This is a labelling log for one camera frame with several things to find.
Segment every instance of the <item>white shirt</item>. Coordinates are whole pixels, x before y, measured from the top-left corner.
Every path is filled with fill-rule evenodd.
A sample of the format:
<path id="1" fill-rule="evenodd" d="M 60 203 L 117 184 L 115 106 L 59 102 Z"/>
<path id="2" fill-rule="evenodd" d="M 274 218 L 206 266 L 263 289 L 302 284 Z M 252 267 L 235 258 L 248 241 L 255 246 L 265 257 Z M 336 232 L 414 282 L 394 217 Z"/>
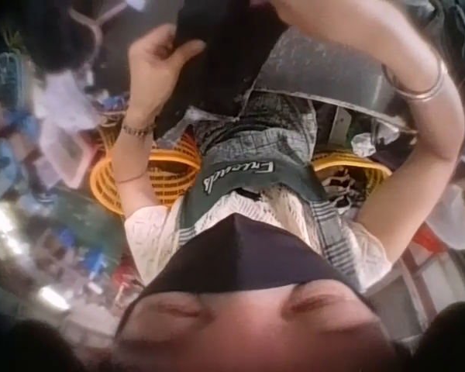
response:
<path id="1" fill-rule="evenodd" d="M 125 222 L 129 248 L 143 283 L 150 283 L 178 249 L 179 210 L 182 196 L 172 208 L 162 205 L 136 211 Z M 210 229 L 233 213 L 287 230 L 321 253 L 315 224 L 307 220 L 302 201 L 285 187 L 274 186 L 254 201 L 232 192 L 215 203 L 196 223 L 197 233 Z M 391 270 L 391 263 L 377 238 L 360 224 L 342 219 L 356 257 L 356 272 L 362 289 L 367 289 Z"/>

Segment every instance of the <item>plaid fabric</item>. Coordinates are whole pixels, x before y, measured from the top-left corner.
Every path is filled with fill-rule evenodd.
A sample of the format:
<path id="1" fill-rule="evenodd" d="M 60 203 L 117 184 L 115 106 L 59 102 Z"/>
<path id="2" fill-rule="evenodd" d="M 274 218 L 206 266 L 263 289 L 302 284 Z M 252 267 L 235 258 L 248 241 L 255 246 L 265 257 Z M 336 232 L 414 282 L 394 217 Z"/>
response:
<path id="1" fill-rule="evenodd" d="M 317 137 L 311 102 L 271 93 L 253 93 L 237 122 L 202 120 L 194 124 L 202 169 L 228 160 L 272 158 L 293 166 L 311 163 Z M 355 257 L 337 210 L 329 201 L 309 201 L 305 218 L 315 221 L 323 256 L 358 285 Z M 196 236 L 194 227 L 180 229 L 179 246 Z"/>

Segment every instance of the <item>shirt sleeve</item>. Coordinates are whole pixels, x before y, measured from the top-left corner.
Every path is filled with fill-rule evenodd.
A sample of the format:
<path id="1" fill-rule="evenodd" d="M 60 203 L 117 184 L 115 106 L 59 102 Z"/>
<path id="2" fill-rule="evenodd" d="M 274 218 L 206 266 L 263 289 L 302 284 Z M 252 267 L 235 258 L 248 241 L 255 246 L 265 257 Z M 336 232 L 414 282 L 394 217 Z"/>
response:
<path id="1" fill-rule="evenodd" d="M 150 283 L 161 271 L 162 252 L 173 250 L 175 214 L 174 207 L 145 207 L 124 222 L 127 243 L 144 284 Z"/>
<path id="2" fill-rule="evenodd" d="M 363 291 L 376 284 L 392 269 L 386 251 L 378 238 L 370 234 L 361 224 L 343 220 L 343 228 L 350 238 L 355 255 L 356 274 Z"/>

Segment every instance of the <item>black face mask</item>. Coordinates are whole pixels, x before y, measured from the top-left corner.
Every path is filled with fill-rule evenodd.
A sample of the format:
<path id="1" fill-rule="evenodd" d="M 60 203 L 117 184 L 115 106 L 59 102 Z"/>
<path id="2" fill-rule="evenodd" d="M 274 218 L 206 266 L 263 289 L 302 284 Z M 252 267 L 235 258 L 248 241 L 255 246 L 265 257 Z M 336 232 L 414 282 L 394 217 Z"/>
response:
<path id="1" fill-rule="evenodd" d="M 319 280 L 349 281 L 298 237 L 234 214 L 182 246 L 127 308 L 164 292 L 226 293 L 278 288 Z"/>

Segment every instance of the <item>person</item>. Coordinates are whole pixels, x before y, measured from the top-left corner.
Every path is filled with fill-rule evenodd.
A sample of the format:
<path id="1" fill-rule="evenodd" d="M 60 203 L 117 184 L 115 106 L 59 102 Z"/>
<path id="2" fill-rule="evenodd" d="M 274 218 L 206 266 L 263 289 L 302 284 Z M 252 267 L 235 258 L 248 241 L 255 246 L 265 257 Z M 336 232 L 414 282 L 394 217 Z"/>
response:
<path id="1" fill-rule="evenodd" d="M 146 287 L 115 336 L 112 362 L 122 369 L 398 367 L 362 294 L 399 259 L 455 169 L 465 127 L 460 97 L 438 53 L 390 2 L 269 6 L 305 35 L 386 66 L 414 116 L 413 153 L 356 220 L 346 221 L 309 166 L 317 131 L 312 103 L 257 92 L 234 125 L 194 125 L 201 171 L 171 208 L 159 205 L 146 175 L 153 121 L 181 68 L 205 45 L 194 40 L 173 50 L 169 25 L 137 40 L 112 166 Z"/>

